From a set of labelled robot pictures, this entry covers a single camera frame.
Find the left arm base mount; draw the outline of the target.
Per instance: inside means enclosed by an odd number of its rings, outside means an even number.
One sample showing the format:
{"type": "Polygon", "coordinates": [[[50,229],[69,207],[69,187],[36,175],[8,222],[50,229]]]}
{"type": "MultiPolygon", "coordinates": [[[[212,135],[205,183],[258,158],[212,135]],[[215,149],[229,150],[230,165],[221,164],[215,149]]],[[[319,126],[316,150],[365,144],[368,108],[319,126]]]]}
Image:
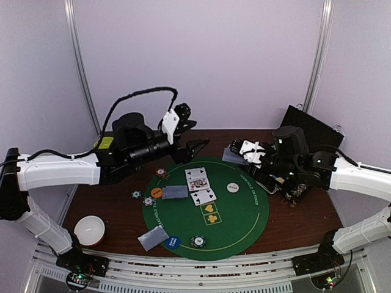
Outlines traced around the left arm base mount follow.
{"type": "Polygon", "coordinates": [[[52,250],[56,256],[56,265],[68,269],[69,271],[87,277],[105,277],[109,265],[109,259],[103,256],[85,254],[80,248],[71,248],[69,251],[58,254],[52,250]]]}

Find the poker chip stack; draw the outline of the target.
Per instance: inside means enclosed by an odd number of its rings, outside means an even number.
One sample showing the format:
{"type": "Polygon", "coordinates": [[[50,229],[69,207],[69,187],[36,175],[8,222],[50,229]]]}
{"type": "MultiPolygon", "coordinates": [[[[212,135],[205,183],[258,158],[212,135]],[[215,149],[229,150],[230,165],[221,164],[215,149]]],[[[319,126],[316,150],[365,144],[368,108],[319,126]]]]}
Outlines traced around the poker chip stack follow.
{"type": "Polygon", "coordinates": [[[156,175],[161,179],[161,180],[168,180],[169,179],[169,174],[165,168],[159,168],[156,171],[156,175]]]}
{"type": "Polygon", "coordinates": [[[206,244],[206,239],[201,235],[195,235],[191,238],[191,245],[195,248],[202,248],[206,244]]]}

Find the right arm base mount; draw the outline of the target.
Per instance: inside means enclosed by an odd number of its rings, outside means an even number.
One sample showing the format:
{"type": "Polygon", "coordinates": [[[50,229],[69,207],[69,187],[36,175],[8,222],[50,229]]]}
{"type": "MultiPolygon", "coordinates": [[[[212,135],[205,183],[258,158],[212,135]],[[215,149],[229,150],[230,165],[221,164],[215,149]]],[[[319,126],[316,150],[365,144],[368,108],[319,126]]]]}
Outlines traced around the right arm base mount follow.
{"type": "Polygon", "coordinates": [[[334,268],[345,263],[343,255],[333,252],[316,252],[292,259],[293,268],[297,276],[317,273],[334,268]]]}

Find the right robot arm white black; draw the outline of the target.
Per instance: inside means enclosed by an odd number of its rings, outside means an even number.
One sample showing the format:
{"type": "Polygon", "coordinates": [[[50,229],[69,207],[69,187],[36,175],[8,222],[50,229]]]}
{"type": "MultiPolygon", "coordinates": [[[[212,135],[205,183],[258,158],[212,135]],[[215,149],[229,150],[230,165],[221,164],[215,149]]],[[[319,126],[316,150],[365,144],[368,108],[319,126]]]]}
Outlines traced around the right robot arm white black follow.
{"type": "Polygon", "coordinates": [[[354,248],[390,251],[390,153],[376,147],[374,154],[355,161],[336,147],[321,145],[309,152],[285,139],[272,144],[234,140],[228,147],[247,162],[245,171],[253,179],[273,181],[289,195],[302,184],[329,191],[334,201],[338,195],[346,195],[344,202],[352,203],[358,196],[357,209],[368,205],[362,216],[332,232],[329,245],[314,254],[317,269],[328,268],[337,253],[354,248]]]}

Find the poker chip stack front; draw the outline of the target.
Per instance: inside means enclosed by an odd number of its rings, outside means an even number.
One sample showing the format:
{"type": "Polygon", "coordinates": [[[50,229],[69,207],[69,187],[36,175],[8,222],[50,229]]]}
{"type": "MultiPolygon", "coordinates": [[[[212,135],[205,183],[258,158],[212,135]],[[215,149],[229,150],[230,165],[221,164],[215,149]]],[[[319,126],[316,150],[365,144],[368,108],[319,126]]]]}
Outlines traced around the poker chip stack front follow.
{"type": "Polygon", "coordinates": [[[191,245],[195,248],[202,248],[206,244],[206,239],[201,235],[195,235],[191,238],[191,245]]]}

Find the playing card deck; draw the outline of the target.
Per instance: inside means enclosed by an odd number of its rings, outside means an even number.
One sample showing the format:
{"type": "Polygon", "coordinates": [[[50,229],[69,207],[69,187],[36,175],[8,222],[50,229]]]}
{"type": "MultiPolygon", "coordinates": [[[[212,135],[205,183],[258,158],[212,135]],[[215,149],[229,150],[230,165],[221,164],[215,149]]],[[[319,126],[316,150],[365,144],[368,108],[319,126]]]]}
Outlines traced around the playing card deck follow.
{"type": "Polygon", "coordinates": [[[224,148],[222,161],[230,162],[237,165],[249,165],[248,161],[243,159],[241,156],[233,153],[229,148],[224,148]]]}

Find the teal chip off mat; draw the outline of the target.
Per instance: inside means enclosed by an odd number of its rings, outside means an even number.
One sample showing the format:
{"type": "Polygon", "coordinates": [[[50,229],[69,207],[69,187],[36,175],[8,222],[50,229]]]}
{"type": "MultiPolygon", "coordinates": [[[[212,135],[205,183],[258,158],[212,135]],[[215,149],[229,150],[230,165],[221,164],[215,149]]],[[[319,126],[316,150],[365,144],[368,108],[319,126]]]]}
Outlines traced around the teal chip off mat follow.
{"type": "Polygon", "coordinates": [[[142,192],[140,190],[134,190],[131,193],[131,198],[140,199],[142,197],[142,192]]]}

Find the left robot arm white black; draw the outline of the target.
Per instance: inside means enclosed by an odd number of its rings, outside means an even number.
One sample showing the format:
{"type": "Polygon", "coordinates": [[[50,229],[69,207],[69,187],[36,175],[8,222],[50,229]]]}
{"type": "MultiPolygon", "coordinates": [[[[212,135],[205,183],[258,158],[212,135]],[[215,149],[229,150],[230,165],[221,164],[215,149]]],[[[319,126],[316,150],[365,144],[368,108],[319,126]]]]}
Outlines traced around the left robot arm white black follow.
{"type": "Polygon", "coordinates": [[[23,225],[58,255],[64,255],[64,261],[73,270],[82,271],[88,259],[81,253],[77,238],[56,224],[29,196],[29,190],[71,184],[117,184],[144,164],[166,156],[177,164],[186,164],[209,143],[209,139],[197,139],[182,146],[180,136],[191,128],[192,123],[175,128],[165,126],[161,132],[154,132],[143,123],[115,126],[109,148],[93,150],[82,158],[50,155],[31,159],[11,148],[1,170],[1,219],[23,225]]]}

